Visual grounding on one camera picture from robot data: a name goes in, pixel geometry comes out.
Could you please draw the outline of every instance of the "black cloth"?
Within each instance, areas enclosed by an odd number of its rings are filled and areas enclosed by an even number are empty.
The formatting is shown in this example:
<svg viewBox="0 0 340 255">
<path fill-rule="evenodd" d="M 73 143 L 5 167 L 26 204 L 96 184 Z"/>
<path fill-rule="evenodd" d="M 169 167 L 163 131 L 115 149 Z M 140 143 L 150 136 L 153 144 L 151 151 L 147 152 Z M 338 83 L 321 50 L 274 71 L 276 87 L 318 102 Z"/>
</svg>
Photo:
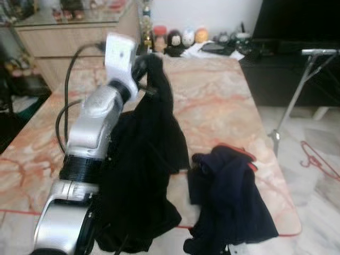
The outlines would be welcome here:
<svg viewBox="0 0 340 255">
<path fill-rule="evenodd" d="M 188 171 L 190 200 L 202 205 L 192 239 L 184 251 L 216 255 L 227 244 L 257 243 L 278 236 L 273 219 L 254 182 L 254 157 L 229 146 L 192 156 Z"/>
<path fill-rule="evenodd" d="M 102 250 L 148 251 L 152 239 L 181 221 L 166 199 L 170 174 L 189 168 L 185 137 L 173 116 L 173 96 L 163 63 L 147 57 L 148 85 L 136 109 L 121 115 L 112 131 L 98 199 L 97 242 Z"/>
</svg>

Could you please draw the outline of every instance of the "silver robotic arm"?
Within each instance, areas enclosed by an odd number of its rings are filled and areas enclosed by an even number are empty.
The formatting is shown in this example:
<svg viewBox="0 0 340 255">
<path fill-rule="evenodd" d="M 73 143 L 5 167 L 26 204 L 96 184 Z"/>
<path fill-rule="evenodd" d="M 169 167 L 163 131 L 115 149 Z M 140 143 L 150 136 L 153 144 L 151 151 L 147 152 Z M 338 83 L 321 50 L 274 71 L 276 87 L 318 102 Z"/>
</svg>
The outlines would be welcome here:
<svg viewBox="0 0 340 255">
<path fill-rule="evenodd" d="M 92 202 L 99 191 L 99 168 L 107 156 L 110 133 L 123 105 L 135 100 L 136 82 L 146 72 L 142 62 L 132 70 L 134 57 L 134 41 L 108 35 L 105 68 L 110 82 L 98 87 L 82 102 L 80 115 L 70 129 L 59 179 L 50 190 L 35 231 L 32 254 L 91 252 L 95 217 Z"/>
</svg>

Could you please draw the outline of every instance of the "marble table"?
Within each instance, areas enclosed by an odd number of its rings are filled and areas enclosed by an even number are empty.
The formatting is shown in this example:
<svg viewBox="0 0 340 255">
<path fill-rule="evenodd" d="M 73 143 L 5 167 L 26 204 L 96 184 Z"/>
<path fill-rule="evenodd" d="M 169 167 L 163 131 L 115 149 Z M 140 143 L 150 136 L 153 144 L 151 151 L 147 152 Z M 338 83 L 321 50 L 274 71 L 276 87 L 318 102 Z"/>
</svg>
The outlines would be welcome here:
<svg viewBox="0 0 340 255">
<path fill-rule="evenodd" d="M 238 62 L 228 58 L 164 58 L 164 70 L 172 85 L 174 114 L 189 155 L 210 152 L 221 142 L 255 155 L 256 185 L 279 234 L 299 234 L 299 217 Z M 101 58 L 79 59 L 71 74 L 70 101 L 84 98 L 104 83 L 105 77 Z M 63 160 L 54 131 L 62 106 L 63 93 L 56 91 L 0 156 L 0 211 L 41 212 Z M 125 110 L 134 106 L 128 103 Z M 71 123 L 78 112 L 78 106 L 71 108 Z M 180 226 L 193 226 L 199 208 L 190 205 L 185 170 L 172 175 L 168 199 L 182 215 Z"/>
</svg>

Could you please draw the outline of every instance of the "wall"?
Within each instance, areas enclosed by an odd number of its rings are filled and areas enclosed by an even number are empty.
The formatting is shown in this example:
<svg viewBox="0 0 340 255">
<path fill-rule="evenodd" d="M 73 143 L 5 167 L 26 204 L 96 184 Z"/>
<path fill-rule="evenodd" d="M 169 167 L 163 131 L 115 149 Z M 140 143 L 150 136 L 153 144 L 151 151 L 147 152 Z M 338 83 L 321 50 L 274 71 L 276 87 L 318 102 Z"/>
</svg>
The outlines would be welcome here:
<svg viewBox="0 0 340 255">
<path fill-rule="evenodd" d="M 210 37 L 222 31 L 231 33 L 243 21 L 253 32 L 262 0 L 152 0 L 154 25 L 183 30 L 204 26 Z"/>
</svg>

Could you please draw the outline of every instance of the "black cabinet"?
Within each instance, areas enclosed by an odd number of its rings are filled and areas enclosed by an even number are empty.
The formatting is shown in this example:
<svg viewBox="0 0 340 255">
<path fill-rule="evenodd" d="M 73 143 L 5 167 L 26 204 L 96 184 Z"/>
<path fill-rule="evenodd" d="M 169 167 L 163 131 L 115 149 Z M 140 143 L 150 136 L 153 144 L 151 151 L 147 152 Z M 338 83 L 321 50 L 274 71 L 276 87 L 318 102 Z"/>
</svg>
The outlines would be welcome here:
<svg viewBox="0 0 340 255">
<path fill-rule="evenodd" d="M 317 64 L 327 57 L 320 57 Z M 274 55 L 240 61 L 258 106 L 287 106 L 300 82 L 307 56 Z M 296 106 L 340 106 L 340 57 L 306 82 Z"/>
</svg>

